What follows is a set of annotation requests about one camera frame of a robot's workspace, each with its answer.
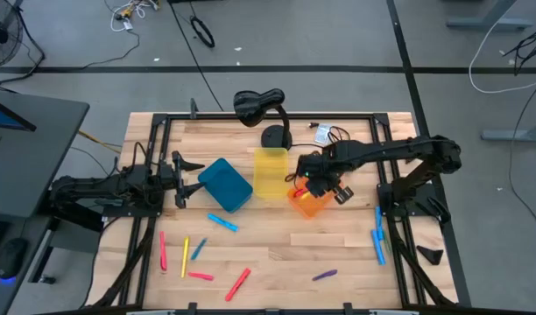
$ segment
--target purple marker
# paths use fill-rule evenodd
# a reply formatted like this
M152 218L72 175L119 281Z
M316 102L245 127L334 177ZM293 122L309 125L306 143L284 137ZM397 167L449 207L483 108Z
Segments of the purple marker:
M330 277L330 276L333 276L333 275L335 275L335 274L337 274L337 273L338 273L338 270L336 270L336 269L332 269L332 270L330 270L330 271L327 271L327 272L325 272L325 273L323 273L323 274L320 274L320 275L314 277L314 278L313 278L313 281L320 280L320 279L322 279L323 277Z

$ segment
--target yellow container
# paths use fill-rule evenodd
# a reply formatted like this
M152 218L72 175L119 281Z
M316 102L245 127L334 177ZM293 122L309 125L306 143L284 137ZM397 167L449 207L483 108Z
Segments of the yellow container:
M254 194L261 198L284 198L286 183L287 150L284 148L256 148L254 150Z

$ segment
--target computer mouse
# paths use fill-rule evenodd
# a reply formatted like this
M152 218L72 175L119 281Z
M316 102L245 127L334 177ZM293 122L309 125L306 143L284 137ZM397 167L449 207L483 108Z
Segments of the computer mouse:
M22 238L9 240L0 252L0 278L9 279L21 270L28 241Z

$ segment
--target lamp head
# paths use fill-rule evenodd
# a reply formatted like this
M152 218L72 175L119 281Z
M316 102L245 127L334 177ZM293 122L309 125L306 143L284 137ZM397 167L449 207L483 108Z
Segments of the lamp head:
M233 106L237 118L247 127L254 127L262 122L269 109L275 109L284 102L286 96L279 88L259 94L254 91L241 91L235 94Z

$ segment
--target white label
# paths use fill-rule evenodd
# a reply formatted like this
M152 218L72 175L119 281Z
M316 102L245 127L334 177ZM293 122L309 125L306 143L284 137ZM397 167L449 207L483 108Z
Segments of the white label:
M125 19L124 20L124 28L126 29L126 31L129 31L129 30L133 29L134 27L131 25L129 20Z
M318 144L327 144L330 127L332 125L321 123L319 128L317 128L317 133L314 134L314 141Z

